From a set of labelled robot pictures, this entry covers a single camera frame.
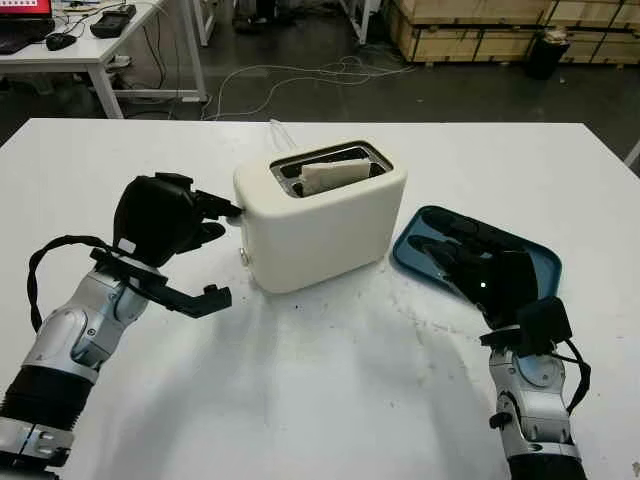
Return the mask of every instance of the wooden pallet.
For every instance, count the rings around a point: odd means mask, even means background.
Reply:
[[[449,28],[414,26],[394,4],[385,16],[391,38],[404,58],[423,62],[516,62],[524,60],[540,28]],[[640,38],[631,32],[604,33],[569,30],[565,63],[638,64]]]
[[[550,0],[395,0],[413,25],[535,25]]]
[[[545,11],[543,25],[637,29],[640,2],[553,0]]]
[[[412,25],[640,29],[640,0],[394,0]]]

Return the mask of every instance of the white toaster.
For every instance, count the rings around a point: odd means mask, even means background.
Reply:
[[[303,196],[303,165],[368,158],[367,178]],[[244,258],[257,283],[290,292],[381,258],[391,240],[406,170],[364,141],[272,161],[234,174]]]

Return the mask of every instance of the toaster slot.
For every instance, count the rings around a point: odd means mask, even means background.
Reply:
[[[278,184],[288,195],[295,198],[303,198],[302,182],[300,178],[303,165],[341,162],[344,160],[356,159],[367,159],[370,162],[368,177],[357,180],[356,182],[367,181],[369,178],[384,175],[386,172],[393,170],[393,165],[391,165],[391,163],[384,158],[380,152],[368,143],[362,141],[350,142],[278,160],[273,162],[269,168],[273,176],[278,181]]]

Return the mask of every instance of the black device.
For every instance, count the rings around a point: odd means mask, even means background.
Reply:
[[[73,45],[76,43],[76,40],[76,37],[67,33],[52,33],[45,39],[45,44],[49,50],[55,51]]]
[[[518,237],[446,210],[423,212],[422,221],[445,236],[411,235],[408,243],[430,255],[445,278],[476,305],[492,333],[486,345],[518,355],[542,355],[571,338],[569,320],[556,297],[540,298],[531,255]]]
[[[122,5],[115,10],[104,12],[102,18],[89,29],[98,38],[116,38],[120,36],[135,14],[135,5]]]

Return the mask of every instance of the cable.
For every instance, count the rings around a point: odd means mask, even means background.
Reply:
[[[571,353],[576,357],[569,358],[564,355],[558,355],[557,353],[552,353],[551,356],[554,358],[558,358],[560,360],[564,360],[566,362],[575,363],[578,365],[578,369],[580,370],[580,382],[578,383],[578,387],[573,394],[573,398],[567,407],[567,412],[571,415],[571,412],[578,406],[578,404],[584,399],[591,387],[591,366],[584,361],[582,355],[578,351],[578,348],[573,344],[573,342],[569,339],[565,340],[565,343],[571,350]]]
[[[171,28],[171,35],[173,36],[173,47],[174,47],[175,56],[176,56],[176,94],[175,94],[175,97],[173,99],[173,103],[171,104],[171,108],[169,109],[169,112],[167,114],[167,120],[170,120],[171,116],[173,115],[173,111],[175,109],[175,106],[176,106],[176,101],[178,100],[178,98],[180,96],[180,80],[181,80],[180,52],[178,50],[178,36],[176,34],[176,29],[173,27],[173,20],[172,20],[171,16],[161,6],[156,5],[155,3],[143,2],[143,1],[138,1],[138,0],[134,0],[133,3],[134,4],[141,4],[141,5],[150,5],[151,7],[155,8],[156,10],[158,10],[160,13],[162,13],[165,16],[165,18],[168,20],[169,27]]]
[[[68,27],[64,32],[62,32],[62,35],[70,35],[71,32],[73,32],[80,23],[84,22],[84,20],[85,20],[84,17],[78,19],[71,27]]]
[[[162,69],[165,73],[165,78],[167,75],[167,66],[164,63],[164,59],[162,58],[162,50],[160,49],[160,39],[162,37],[162,30],[160,30],[160,15],[156,15],[156,52],[158,52],[158,59],[160,60],[160,64],[162,65]]]
[[[557,353],[550,353],[549,356],[557,358],[558,360],[562,360],[564,362],[575,363],[576,365],[580,364],[580,362],[578,362],[575,358],[565,357],[564,355],[559,355]]]
[[[345,60],[350,59],[350,58],[355,58],[357,60],[356,63],[347,63]],[[222,81],[222,83],[220,84],[220,88],[218,89],[218,103],[217,103],[217,109],[216,109],[216,113],[213,115],[209,115],[206,116],[206,110],[209,107],[209,105],[211,104],[211,102],[213,101],[214,97],[210,97],[209,101],[202,107],[201,110],[201,114],[200,114],[200,119],[201,120],[218,120],[221,117],[227,117],[227,116],[244,116],[244,115],[253,115],[255,113],[258,113],[260,111],[262,111],[271,101],[271,98],[273,97],[273,94],[275,93],[275,91],[282,85],[286,85],[287,83],[292,83],[294,81],[302,81],[302,80],[315,80],[318,82],[322,82],[322,83],[329,83],[329,84],[334,84],[334,85],[342,85],[342,86],[356,86],[356,85],[362,85],[366,82],[368,82],[369,80],[371,80],[372,78],[379,78],[379,77],[384,77],[387,75],[395,75],[395,74],[399,74],[399,73],[406,73],[406,72],[410,72],[413,71],[415,68],[412,66],[409,67],[404,67],[398,70],[389,70],[389,69],[384,69],[384,68],[380,68],[380,67],[375,67],[373,65],[366,65],[362,62],[362,60],[358,57],[354,57],[354,56],[349,56],[349,57],[343,57],[341,58],[338,62],[335,63],[331,63],[326,65],[325,67],[330,67],[332,65],[338,65],[341,66],[342,69],[340,71],[336,71],[336,70],[327,70],[326,68],[303,68],[303,67],[295,67],[295,66],[289,66],[289,65],[252,65],[249,67],[244,67],[241,68],[239,70],[236,70],[232,73],[230,73],[229,75],[227,75],[225,77],[225,79]],[[347,67],[360,67],[360,68],[373,68],[375,70],[377,70],[377,72],[348,72],[346,71]],[[236,75],[246,72],[248,70],[252,70],[252,69],[256,69],[256,68],[263,68],[263,69],[274,69],[274,70],[284,70],[284,71],[293,71],[293,72],[305,72],[305,73],[315,73],[318,75],[325,75],[325,76],[333,76],[334,78],[336,76],[351,76],[351,77],[363,77],[362,80],[360,81],[347,81],[347,80],[331,80],[328,78],[323,78],[320,76],[314,76],[314,77],[294,77],[294,78],[289,78],[287,80],[283,80],[281,82],[276,83],[271,90],[269,91],[269,94],[267,96],[267,99],[257,108],[248,111],[248,112],[234,112],[234,113],[223,113],[222,112],[222,95],[224,93],[224,88],[227,85],[227,83],[229,83],[229,81],[235,77]]]
[[[278,141],[275,136],[276,132],[279,133],[282,136],[282,138],[285,139],[285,141],[287,142],[287,146],[289,147],[289,150],[294,149],[298,146],[296,145],[296,142],[293,140],[293,138],[291,138],[291,135],[289,135],[289,132],[287,132],[287,129],[282,124],[282,122],[280,122],[279,120],[276,120],[275,118],[272,118],[269,120],[269,124],[271,126],[269,130],[271,132],[271,136],[273,137],[273,143],[276,145],[276,148],[282,151],[282,149],[278,145]]]
[[[147,31],[146,25],[142,27],[142,31],[144,32],[144,39],[147,42],[147,47],[149,47],[149,52],[151,52],[151,56],[153,57],[153,60],[156,62],[156,66],[158,67],[158,72],[160,73],[160,80],[158,81],[158,86],[153,88],[159,89],[162,87],[162,84],[164,83],[164,76],[165,76],[164,70],[162,69],[160,60],[158,60],[158,57],[156,56],[155,50],[151,46],[151,40],[149,40],[149,32]]]
[[[115,248],[107,245],[98,237],[92,237],[89,235],[64,235],[62,237],[54,238],[40,250],[31,255],[31,258],[29,259],[29,274],[27,275],[27,298],[29,299],[29,305],[31,306],[31,325],[33,325],[33,329],[36,332],[40,330],[40,327],[42,326],[42,316],[40,315],[40,309],[38,308],[38,279],[36,278],[38,265],[50,250],[64,245],[76,244],[102,248],[108,252],[116,251]]]
[[[60,20],[62,20],[65,27],[69,25],[69,15],[67,15],[66,13],[64,14],[64,18],[62,17],[62,15],[54,15],[53,18],[59,18]]]

